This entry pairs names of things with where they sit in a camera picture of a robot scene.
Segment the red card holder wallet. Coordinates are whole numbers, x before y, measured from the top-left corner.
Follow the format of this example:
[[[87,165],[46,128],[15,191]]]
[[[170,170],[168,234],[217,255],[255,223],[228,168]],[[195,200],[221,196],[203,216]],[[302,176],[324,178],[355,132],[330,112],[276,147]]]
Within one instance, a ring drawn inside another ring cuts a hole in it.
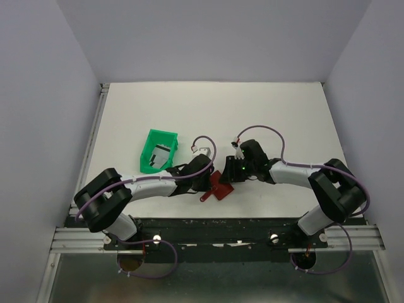
[[[222,174],[216,170],[210,177],[211,189],[205,192],[199,199],[200,202],[205,202],[210,196],[214,195],[218,201],[221,201],[230,193],[234,188],[230,184],[219,183]]]

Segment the green plastic card tray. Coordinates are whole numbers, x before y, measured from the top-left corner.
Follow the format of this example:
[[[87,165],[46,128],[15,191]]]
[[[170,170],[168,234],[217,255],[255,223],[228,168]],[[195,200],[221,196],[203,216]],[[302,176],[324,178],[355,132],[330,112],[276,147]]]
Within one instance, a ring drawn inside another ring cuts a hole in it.
[[[172,166],[178,134],[151,129],[140,156],[140,172],[154,174]]]

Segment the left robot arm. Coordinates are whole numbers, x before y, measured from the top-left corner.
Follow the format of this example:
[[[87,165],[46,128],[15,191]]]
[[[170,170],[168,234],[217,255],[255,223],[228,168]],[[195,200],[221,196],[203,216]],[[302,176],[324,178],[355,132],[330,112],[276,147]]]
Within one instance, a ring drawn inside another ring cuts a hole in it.
[[[124,248],[134,249],[140,241],[140,221],[123,214],[125,207],[146,198],[207,192],[213,170],[213,162],[204,154],[184,165],[127,179],[115,168],[105,169],[75,194],[76,219],[82,218],[90,232],[106,232]]]

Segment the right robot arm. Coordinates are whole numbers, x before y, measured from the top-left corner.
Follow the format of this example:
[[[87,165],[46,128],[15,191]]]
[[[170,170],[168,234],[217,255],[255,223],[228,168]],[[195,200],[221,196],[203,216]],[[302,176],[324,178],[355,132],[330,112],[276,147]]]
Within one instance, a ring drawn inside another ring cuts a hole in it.
[[[367,202],[365,189],[340,160],[332,158],[319,165],[287,163],[281,158],[268,158],[256,140],[241,143],[236,155],[226,157],[219,183],[244,182],[250,177],[313,191],[318,205],[299,218],[298,227],[290,232],[290,239],[297,247],[307,246],[321,229],[343,223]]]

